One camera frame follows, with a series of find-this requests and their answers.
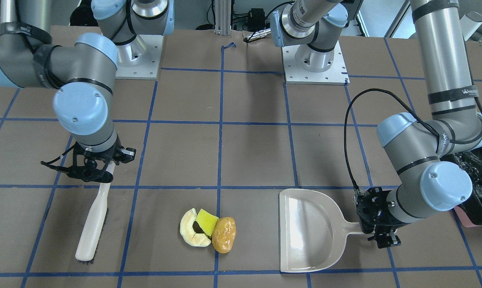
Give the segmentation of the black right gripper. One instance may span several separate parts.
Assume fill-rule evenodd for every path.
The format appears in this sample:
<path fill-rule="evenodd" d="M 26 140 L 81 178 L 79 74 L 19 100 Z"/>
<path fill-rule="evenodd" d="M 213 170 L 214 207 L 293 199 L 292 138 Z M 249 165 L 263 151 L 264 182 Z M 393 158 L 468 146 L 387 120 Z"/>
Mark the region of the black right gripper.
<path fill-rule="evenodd" d="M 53 165 L 70 151 L 72 151 L 71 166 Z M 108 172 L 107 168 L 113 164 L 126 164 L 135 160 L 136 152 L 136 149 L 121 146 L 120 142 L 115 142 L 113 146 L 102 152 L 92 152 L 91 148 L 85 149 L 75 142 L 58 158 L 50 162 L 41 162 L 41 164 L 83 182 L 111 183 L 114 179 L 113 172 Z"/>

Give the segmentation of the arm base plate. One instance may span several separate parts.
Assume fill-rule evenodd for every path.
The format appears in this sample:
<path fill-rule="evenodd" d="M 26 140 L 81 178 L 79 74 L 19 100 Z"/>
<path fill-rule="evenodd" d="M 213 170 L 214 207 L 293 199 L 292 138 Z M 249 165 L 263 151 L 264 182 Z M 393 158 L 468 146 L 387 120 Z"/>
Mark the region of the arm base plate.
<path fill-rule="evenodd" d="M 340 43 L 333 50 L 318 52 L 307 44 L 282 47 L 285 82 L 288 84 L 349 84 Z"/>
<path fill-rule="evenodd" d="M 129 44 L 118 49 L 117 80 L 156 80 L 161 62 L 164 37 L 137 35 Z"/>

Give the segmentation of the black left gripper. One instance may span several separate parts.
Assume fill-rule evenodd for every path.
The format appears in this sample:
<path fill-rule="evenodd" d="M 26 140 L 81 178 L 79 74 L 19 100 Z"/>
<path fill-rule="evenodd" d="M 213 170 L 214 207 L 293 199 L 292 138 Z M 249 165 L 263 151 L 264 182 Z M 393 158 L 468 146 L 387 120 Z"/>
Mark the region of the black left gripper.
<path fill-rule="evenodd" d="M 368 241 L 376 241 L 378 248 L 402 244 L 395 234 L 397 228 L 402 227 L 402 222 L 389 211 L 389 208 L 395 206 L 393 201 L 387 200 L 390 192 L 383 190 L 382 187 L 371 187 L 364 192 L 355 191 L 354 203 L 360 218 L 361 230 L 365 234 L 372 234 Z"/>

